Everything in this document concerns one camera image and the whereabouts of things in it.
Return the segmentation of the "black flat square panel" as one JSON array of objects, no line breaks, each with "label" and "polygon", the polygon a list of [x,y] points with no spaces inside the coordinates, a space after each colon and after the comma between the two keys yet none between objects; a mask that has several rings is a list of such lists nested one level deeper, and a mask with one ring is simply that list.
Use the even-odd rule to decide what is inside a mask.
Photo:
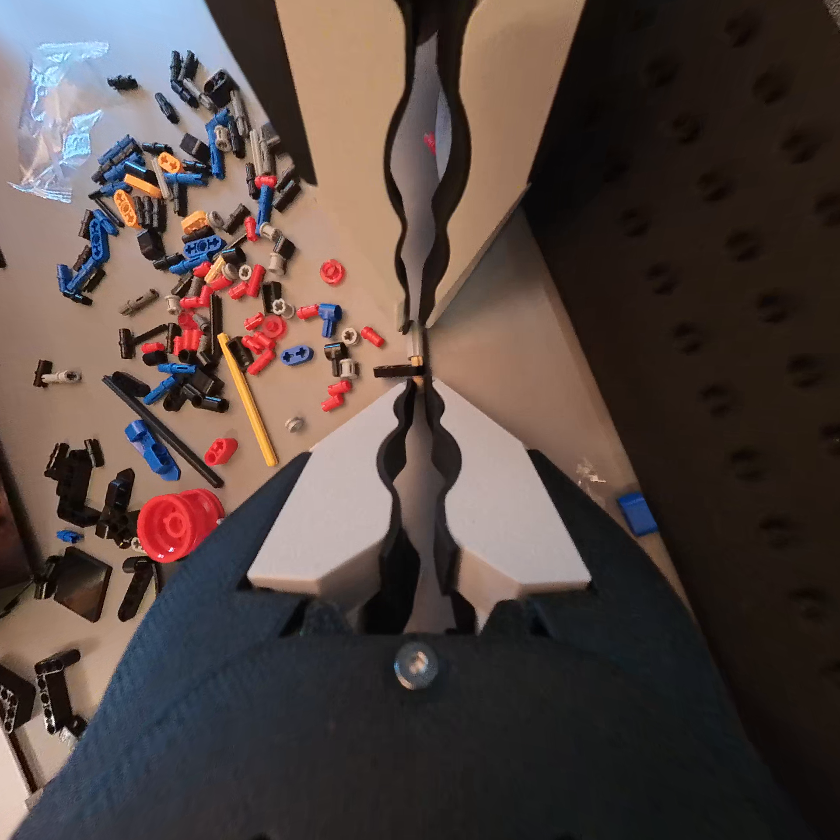
[{"label": "black flat square panel", "polygon": [[111,574],[111,565],[69,545],[56,565],[52,599],[89,623],[97,623]]}]

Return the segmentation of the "crinkled clear empty bag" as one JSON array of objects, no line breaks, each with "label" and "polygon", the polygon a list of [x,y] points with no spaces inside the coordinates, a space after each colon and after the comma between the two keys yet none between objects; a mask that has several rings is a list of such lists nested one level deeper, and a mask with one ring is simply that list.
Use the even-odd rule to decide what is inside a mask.
[{"label": "crinkled clear empty bag", "polygon": [[28,64],[17,123],[16,191],[69,204],[79,169],[91,157],[91,132],[107,100],[105,40],[44,43]]}]

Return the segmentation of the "pile of black beam pieces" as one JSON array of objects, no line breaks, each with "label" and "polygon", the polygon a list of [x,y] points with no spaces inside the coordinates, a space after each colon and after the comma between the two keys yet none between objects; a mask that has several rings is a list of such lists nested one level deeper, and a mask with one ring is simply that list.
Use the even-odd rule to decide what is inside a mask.
[{"label": "pile of black beam pieces", "polygon": [[[102,465],[97,440],[87,440],[84,449],[70,449],[68,444],[59,443],[49,457],[45,477],[56,483],[60,520],[75,526],[73,530],[79,532],[93,528],[100,539],[114,541],[123,549],[132,549],[122,566],[124,572],[131,573],[131,581],[118,609],[118,619],[126,623],[136,617],[151,585],[157,592],[160,590],[161,568],[140,554],[137,533],[139,512],[129,509],[134,483],[131,469],[121,470],[109,483],[101,510],[87,504],[91,471]],[[63,553],[44,560],[35,570],[32,582],[24,586],[25,592],[32,589],[35,601],[55,603],[52,597],[56,565]],[[80,659],[81,652],[76,647],[46,656],[35,663],[33,680],[2,666],[2,728],[12,736],[32,718],[38,701],[48,734],[66,732],[77,739],[85,731],[87,722],[71,704],[66,672]]]}]

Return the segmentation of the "pile of small colourful pins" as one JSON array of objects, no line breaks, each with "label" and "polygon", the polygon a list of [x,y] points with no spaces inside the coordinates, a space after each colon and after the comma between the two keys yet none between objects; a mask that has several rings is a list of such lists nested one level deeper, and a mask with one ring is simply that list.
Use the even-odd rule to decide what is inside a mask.
[{"label": "pile of small colourful pins", "polygon": [[[121,329],[119,349],[128,361],[140,352],[163,379],[149,387],[120,372],[112,377],[150,409],[160,403],[176,412],[190,403],[224,413],[217,334],[229,336],[245,378],[257,376],[296,346],[281,346],[289,322],[319,321],[322,331],[318,306],[335,302],[296,308],[284,293],[281,280],[297,247],[271,215],[288,210],[301,194],[298,172],[293,166],[275,171],[279,138],[268,123],[254,130],[228,73],[220,70],[198,87],[198,67],[192,51],[171,53],[171,89],[185,104],[208,111],[206,139],[185,133],[174,150],[126,134],[100,155],[89,195],[95,207],[80,228],[85,248],[73,266],[58,264],[56,276],[64,298],[90,306],[111,258],[110,239],[123,230],[135,234],[141,256],[177,282],[164,298],[170,321],[143,333]],[[324,412],[340,406],[352,388],[358,374],[352,348],[386,346],[380,330],[353,325],[345,315],[334,337],[322,338],[333,378]]]}]

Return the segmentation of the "long black axle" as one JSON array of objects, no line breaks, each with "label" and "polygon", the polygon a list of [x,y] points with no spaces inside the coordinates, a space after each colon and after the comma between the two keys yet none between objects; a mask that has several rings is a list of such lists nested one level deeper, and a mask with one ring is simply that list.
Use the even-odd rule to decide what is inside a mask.
[{"label": "long black axle", "polygon": [[149,407],[141,400],[124,390],[120,383],[117,383],[111,375],[104,375],[101,381],[113,392],[146,426],[169,448],[174,450],[182,459],[199,475],[205,482],[214,489],[225,487],[224,479],[209,465],[206,465],[203,458],[194,452],[184,441],[182,441],[162,420],[152,413]]}]

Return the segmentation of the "red wheel rim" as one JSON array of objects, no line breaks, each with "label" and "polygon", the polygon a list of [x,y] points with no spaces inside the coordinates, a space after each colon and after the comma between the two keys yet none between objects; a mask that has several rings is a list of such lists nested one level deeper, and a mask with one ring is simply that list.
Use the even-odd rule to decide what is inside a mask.
[{"label": "red wheel rim", "polygon": [[194,551],[225,516],[222,502],[212,491],[184,490],[148,500],[136,529],[145,554],[168,564]]}]

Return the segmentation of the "small blue tile piece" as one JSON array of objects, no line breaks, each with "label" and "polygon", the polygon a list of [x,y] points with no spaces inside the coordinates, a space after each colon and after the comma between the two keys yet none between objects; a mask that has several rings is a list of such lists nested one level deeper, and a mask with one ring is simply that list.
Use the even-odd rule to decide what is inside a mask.
[{"label": "small blue tile piece", "polygon": [[659,531],[655,516],[641,491],[631,491],[617,497],[616,504],[634,537],[642,538]]}]

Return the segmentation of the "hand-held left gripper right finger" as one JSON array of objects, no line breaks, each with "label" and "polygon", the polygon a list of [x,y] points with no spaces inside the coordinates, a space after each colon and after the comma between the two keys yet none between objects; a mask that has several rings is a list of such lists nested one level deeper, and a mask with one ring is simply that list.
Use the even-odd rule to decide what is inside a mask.
[{"label": "hand-held left gripper right finger", "polygon": [[455,630],[480,630],[500,602],[582,591],[592,575],[528,447],[441,380],[428,380],[432,462],[443,486],[434,567]]}]

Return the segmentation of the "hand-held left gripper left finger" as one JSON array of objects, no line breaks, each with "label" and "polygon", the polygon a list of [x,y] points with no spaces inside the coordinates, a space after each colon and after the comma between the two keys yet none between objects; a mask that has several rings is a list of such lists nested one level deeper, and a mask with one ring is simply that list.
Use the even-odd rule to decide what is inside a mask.
[{"label": "hand-held left gripper left finger", "polygon": [[331,603],[368,634],[404,631],[421,562],[395,482],[416,392],[412,380],[394,386],[308,451],[248,569],[252,585]]}]

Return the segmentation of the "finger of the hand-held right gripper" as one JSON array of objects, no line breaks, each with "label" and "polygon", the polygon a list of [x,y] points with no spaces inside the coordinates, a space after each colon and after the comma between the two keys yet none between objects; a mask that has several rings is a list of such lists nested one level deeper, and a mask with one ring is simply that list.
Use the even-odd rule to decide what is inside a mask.
[{"label": "finger of the hand-held right gripper", "polygon": [[433,326],[520,204],[585,8],[582,1],[447,2],[437,72],[449,113],[420,322]]},{"label": "finger of the hand-held right gripper", "polygon": [[411,2],[276,2],[314,168],[351,277],[389,327],[407,330],[406,215],[392,173],[396,132],[413,86]]}]

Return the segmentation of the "long yellow axle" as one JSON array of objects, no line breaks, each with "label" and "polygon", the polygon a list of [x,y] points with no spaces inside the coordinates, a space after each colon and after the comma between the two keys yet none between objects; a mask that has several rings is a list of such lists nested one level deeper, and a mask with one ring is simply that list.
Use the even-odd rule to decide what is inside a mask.
[{"label": "long yellow axle", "polygon": [[216,336],[219,349],[225,360],[229,376],[234,384],[239,401],[241,402],[248,419],[250,428],[255,436],[255,441],[267,467],[277,467],[279,458],[267,432],[264,420],[259,412],[256,400],[249,384],[246,381],[245,373],[239,369],[236,358],[229,348],[230,338],[226,332],[219,332]]}]

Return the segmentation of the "grey desk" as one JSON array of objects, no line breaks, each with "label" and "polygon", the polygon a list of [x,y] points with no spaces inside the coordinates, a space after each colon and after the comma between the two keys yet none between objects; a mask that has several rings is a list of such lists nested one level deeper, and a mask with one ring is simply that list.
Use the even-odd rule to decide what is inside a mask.
[{"label": "grey desk", "polygon": [[[26,12],[16,2],[2,2],[2,250],[8,268],[2,271],[2,440],[17,487],[32,522],[37,548],[47,553],[58,542],[54,492],[40,475],[48,451],[61,433],[76,445],[90,434],[101,436],[108,469],[93,486],[97,498],[121,465],[138,465],[122,436],[130,412],[94,379],[119,367],[116,330],[122,319],[117,306],[137,287],[154,282],[137,245],[121,235],[115,245],[112,273],[91,310],[63,301],[57,290],[55,265],[72,260],[79,248],[77,222],[87,200],[94,159],[73,180],[73,201],[53,202],[24,194],[6,184],[17,180],[18,109],[28,81],[25,52],[42,41],[105,40],[110,53],[101,60],[107,84],[106,113],[92,131],[92,154],[103,152],[130,131],[139,140],[171,141],[180,131],[167,128],[152,102],[152,90],[164,85],[171,49],[194,49],[215,70],[226,67],[243,85],[248,108],[259,119],[264,110],[232,57],[203,2],[138,2],[110,10],[105,2],[35,2]],[[335,226],[321,210],[314,186],[288,214],[290,236],[301,249],[291,270],[290,286],[309,301],[309,293],[325,288],[318,266],[328,257],[344,256]],[[286,461],[315,443],[382,394],[387,385],[373,382],[368,366],[399,361],[404,338],[386,323],[375,300],[349,277],[340,286],[350,321],[382,327],[388,341],[381,351],[368,348],[360,356],[364,386],[360,400],[320,414],[319,386],[327,380],[324,361],[315,371],[270,371],[255,387],[269,431]],[[541,449],[569,472],[587,457],[607,479],[594,486],[609,515],[617,521],[612,496],[631,489],[636,477],[613,421],[585,360],[580,343],[543,259],[520,211],[503,229],[487,256],[462,286],[444,316],[432,329],[437,375],[458,394],[531,447]],[[78,384],[33,386],[38,360],[54,369],[79,371]],[[289,417],[305,418],[305,427],[289,434]]]}]

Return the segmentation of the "grey pin with black connector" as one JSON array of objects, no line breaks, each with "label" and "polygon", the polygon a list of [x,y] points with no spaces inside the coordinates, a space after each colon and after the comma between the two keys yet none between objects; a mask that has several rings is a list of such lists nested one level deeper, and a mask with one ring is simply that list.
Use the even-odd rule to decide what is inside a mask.
[{"label": "grey pin with black connector", "polygon": [[81,381],[82,375],[79,371],[56,371],[51,360],[38,360],[35,367],[33,386],[43,389],[53,384],[69,385],[78,384]]}]

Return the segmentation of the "blue curved fairing piece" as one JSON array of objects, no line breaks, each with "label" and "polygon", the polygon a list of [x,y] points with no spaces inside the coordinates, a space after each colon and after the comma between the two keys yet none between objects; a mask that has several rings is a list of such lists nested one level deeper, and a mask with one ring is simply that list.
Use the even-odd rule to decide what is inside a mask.
[{"label": "blue curved fairing piece", "polygon": [[169,450],[158,441],[143,420],[132,421],[124,432],[129,443],[154,474],[165,481],[181,478],[181,470]]}]

